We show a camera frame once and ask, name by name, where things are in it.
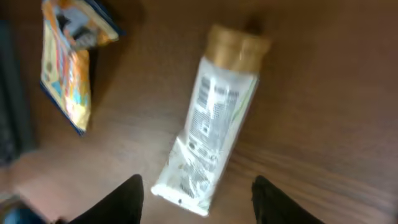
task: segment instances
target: table top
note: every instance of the table top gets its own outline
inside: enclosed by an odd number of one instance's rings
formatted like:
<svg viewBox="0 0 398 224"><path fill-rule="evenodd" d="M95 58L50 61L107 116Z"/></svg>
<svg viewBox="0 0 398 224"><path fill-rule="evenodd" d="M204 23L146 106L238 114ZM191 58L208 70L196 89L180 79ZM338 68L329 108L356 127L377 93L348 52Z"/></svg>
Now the table top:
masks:
<svg viewBox="0 0 398 224"><path fill-rule="evenodd" d="M39 140L13 184L47 218L72 219L140 174L141 223L255 223L251 184L263 175L327 223L396 223L397 1L108 1L127 34L99 50L82 138L39 88L40 1L6 2ZM272 50L202 218L150 187L183 128L206 33L248 21Z"/></svg>

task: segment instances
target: bottle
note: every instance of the bottle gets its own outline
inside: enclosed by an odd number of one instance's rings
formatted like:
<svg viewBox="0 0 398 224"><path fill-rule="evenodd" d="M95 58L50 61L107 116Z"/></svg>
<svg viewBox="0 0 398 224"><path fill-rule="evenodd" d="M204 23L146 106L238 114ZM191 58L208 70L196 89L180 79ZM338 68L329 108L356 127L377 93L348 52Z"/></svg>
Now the bottle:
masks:
<svg viewBox="0 0 398 224"><path fill-rule="evenodd" d="M214 25L198 69L184 129L151 188L207 216L259 80L268 39Z"/></svg>

